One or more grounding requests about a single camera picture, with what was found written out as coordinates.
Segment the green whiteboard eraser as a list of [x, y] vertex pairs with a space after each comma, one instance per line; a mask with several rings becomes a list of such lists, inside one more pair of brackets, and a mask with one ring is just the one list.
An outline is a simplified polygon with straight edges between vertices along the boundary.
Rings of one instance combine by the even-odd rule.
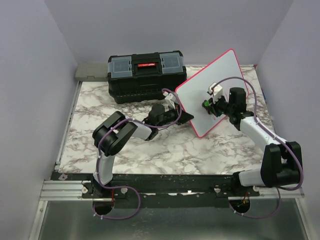
[[204, 100], [203, 103], [201, 104], [201, 106], [206, 110], [206, 112], [211, 115], [211, 105], [210, 102], [208, 100]]

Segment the pink framed whiteboard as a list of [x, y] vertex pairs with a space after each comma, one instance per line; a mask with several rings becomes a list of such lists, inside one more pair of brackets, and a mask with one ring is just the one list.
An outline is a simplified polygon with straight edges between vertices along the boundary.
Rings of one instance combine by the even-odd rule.
[[232, 48], [194, 73], [175, 89], [184, 111], [194, 116], [190, 124], [199, 138], [210, 132], [225, 117], [208, 114], [202, 107], [202, 103], [210, 99], [208, 88], [213, 83], [228, 77], [243, 77], [236, 53]]

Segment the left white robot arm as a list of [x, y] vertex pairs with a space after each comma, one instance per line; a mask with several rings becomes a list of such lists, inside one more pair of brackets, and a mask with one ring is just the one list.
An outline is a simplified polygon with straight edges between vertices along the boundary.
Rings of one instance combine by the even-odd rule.
[[116, 155], [123, 149], [130, 138], [151, 141], [160, 130], [172, 125], [183, 125], [194, 116], [182, 110], [179, 104], [166, 110], [160, 104], [154, 104], [148, 116], [142, 122], [127, 118], [120, 111], [114, 112], [92, 134], [98, 157], [93, 174], [97, 181], [93, 191], [101, 198], [107, 197], [111, 191], [109, 182], [113, 179], [113, 166]]

